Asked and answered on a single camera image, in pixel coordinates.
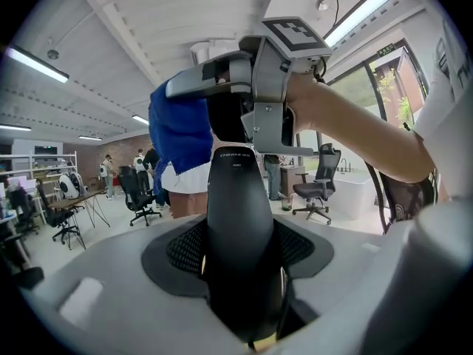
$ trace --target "office chair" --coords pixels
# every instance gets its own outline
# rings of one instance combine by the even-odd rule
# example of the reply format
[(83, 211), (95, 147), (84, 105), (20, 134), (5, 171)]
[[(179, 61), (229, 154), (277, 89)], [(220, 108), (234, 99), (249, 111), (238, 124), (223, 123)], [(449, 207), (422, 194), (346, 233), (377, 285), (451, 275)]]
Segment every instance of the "office chair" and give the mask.
[(17, 233), (36, 233), (38, 235), (39, 227), (33, 222), (33, 215), (35, 213), (35, 206), (33, 199), (24, 189), (20, 188), (9, 192), (10, 203), (12, 208), (18, 211), (21, 208), (22, 214), (18, 216), (18, 223), (15, 224)]
[(77, 224), (77, 220), (75, 219), (74, 211), (67, 210), (67, 209), (58, 209), (53, 210), (50, 207), (50, 203), (46, 199), (46, 195), (44, 194), (43, 188), (43, 181), (37, 179), (36, 188), (41, 196), (41, 200), (43, 201), (44, 208), (46, 211), (46, 222), (49, 226), (53, 228), (61, 228), (59, 232), (52, 236), (52, 240), (55, 242), (56, 237), (61, 236), (61, 243), (63, 245), (66, 244), (65, 239), (67, 238), (67, 245), (69, 246), (69, 250), (71, 249), (71, 234), (74, 234), (77, 238), (77, 241), (86, 249), (86, 245), (84, 240), (81, 236), (81, 231), (79, 230), (79, 226)]
[(417, 183), (404, 183), (379, 172), (379, 179), (384, 188), (384, 195), (389, 206), (389, 219), (384, 216), (384, 196), (374, 168), (366, 163), (378, 197), (379, 215), (384, 234), (391, 225), (398, 221), (411, 220), (424, 206), (435, 202), (435, 189), (429, 178)]
[[(333, 195), (335, 192), (335, 184), (333, 183), (333, 176), (337, 170), (338, 162), (340, 161), (341, 151), (335, 150), (331, 143), (324, 143), (320, 148), (319, 156), (319, 167), (316, 173), (316, 179), (313, 183), (307, 183), (305, 180), (306, 175), (296, 174), (302, 176), (304, 183), (295, 184), (293, 186), (294, 192), (299, 196), (305, 199), (312, 199), (312, 206), (307, 206), (302, 209), (294, 209), (293, 214), (296, 215), (297, 212), (309, 212), (306, 220), (314, 213), (321, 215), (324, 218), (327, 218), (327, 225), (332, 223), (332, 220), (329, 216), (322, 213), (329, 212), (329, 208), (324, 207), (324, 201), (328, 201), (328, 198)], [(321, 208), (316, 207), (316, 200), (319, 200), (322, 204)]]
[(158, 214), (162, 217), (161, 213), (153, 212), (152, 208), (146, 210), (146, 207), (151, 204), (156, 197), (153, 195), (142, 195), (135, 169), (129, 166), (120, 167), (118, 182), (125, 192), (126, 207), (135, 213), (135, 218), (130, 221), (130, 226), (133, 226), (133, 222), (141, 217), (145, 217), (146, 226), (149, 226), (148, 215)]

